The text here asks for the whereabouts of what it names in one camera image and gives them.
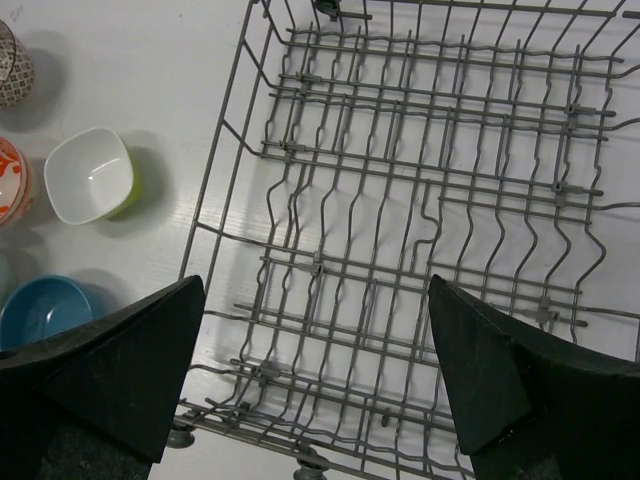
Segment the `brown patterned ceramic bowl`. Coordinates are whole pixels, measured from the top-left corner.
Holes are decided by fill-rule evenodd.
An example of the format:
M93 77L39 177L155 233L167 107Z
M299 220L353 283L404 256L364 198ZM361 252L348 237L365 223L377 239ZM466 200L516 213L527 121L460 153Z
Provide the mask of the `brown patterned ceramic bowl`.
M1 108L17 106L31 92L35 67L23 43L1 22Z

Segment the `orange floral patterned bowl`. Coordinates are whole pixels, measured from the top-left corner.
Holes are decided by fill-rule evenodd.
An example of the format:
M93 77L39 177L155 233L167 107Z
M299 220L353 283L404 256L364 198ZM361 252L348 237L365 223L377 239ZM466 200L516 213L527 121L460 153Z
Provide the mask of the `orange floral patterned bowl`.
M14 144L1 138L1 226L23 218L34 206L37 193L31 163Z

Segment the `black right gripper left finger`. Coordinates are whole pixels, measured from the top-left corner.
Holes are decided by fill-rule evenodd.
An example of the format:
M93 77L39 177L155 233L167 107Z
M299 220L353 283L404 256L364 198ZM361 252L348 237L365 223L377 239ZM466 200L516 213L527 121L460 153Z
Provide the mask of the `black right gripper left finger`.
M5 479L145 479L160 462L205 306L185 277L113 313L1 351Z

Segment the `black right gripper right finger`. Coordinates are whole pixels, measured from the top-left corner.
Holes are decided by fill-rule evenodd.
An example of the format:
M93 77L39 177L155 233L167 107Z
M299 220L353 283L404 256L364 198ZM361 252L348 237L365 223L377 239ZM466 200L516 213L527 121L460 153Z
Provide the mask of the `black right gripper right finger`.
M434 276L429 313L460 450L479 479L636 479L639 366Z

